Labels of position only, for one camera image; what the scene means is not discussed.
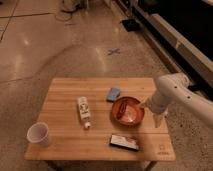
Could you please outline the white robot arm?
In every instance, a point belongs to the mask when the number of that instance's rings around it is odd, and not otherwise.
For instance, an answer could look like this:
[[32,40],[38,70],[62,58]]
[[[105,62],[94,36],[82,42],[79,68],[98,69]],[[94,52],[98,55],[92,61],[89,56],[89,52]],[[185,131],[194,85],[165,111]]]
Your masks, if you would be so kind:
[[170,103],[176,101],[213,129],[213,102],[189,90],[190,80],[184,73],[160,76],[154,79],[154,83],[156,90],[140,103],[140,107],[153,113],[156,128],[161,126]]

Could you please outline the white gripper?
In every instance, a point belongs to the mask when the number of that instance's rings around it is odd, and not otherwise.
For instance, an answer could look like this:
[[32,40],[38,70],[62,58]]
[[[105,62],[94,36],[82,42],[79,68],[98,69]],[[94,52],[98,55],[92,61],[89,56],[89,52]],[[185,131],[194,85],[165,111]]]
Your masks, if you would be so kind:
[[139,103],[141,108],[148,108],[154,115],[155,127],[161,126],[162,120],[168,113],[168,106],[171,99],[156,90],[151,96]]

